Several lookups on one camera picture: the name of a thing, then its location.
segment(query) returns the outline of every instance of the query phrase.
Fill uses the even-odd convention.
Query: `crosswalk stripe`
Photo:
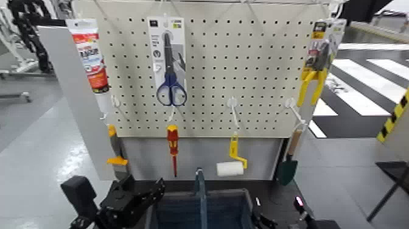
[[[366,96],[349,86],[332,73],[328,75],[325,84],[340,99],[346,102],[352,109],[362,116],[390,115],[389,112],[378,106],[371,99],[368,99]]]
[[[374,44],[374,43],[342,43],[339,50],[409,50],[409,44]]]
[[[402,88],[382,76],[362,67],[352,60],[335,59],[332,64],[396,104],[406,92],[405,88]]]
[[[330,108],[322,99],[316,103],[313,116],[338,116],[337,112]]]
[[[312,133],[314,133],[317,138],[327,138],[327,135],[325,135],[325,133],[316,125],[313,120],[310,121],[309,127]]]
[[[400,63],[396,63],[393,60],[389,59],[369,59],[367,61],[381,68],[384,68],[397,76],[409,80],[409,68],[404,65],[401,65]]]

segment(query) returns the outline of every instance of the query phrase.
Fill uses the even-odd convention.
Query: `basket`
[[[148,209],[145,229],[254,229],[246,189],[206,191],[204,185],[199,168],[194,191],[166,193]]]

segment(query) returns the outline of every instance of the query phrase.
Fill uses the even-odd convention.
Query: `scissors packaging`
[[[156,96],[164,106],[187,101],[184,18],[148,16],[152,70]]]

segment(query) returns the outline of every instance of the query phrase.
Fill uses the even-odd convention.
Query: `white pegboard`
[[[164,137],[172,111],[156,99],[147,16],[182,16],[186,25],[186,106],[175,110],[182,137],[239,135],[286,138],[295,117],[284,110],[298,97],[319,4],[80,1],[77,12],[96,18],[111,92],[122,102],[110,116],[119,136]]]

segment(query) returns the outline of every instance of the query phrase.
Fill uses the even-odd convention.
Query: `screwdriver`
[[[178,175],[178,169],[176,164],[176,156],[178,155],[178,126],[168,125],[167,126],[167,141],[169,142],[170,154],[173,161],[173,174],[175,177]]]

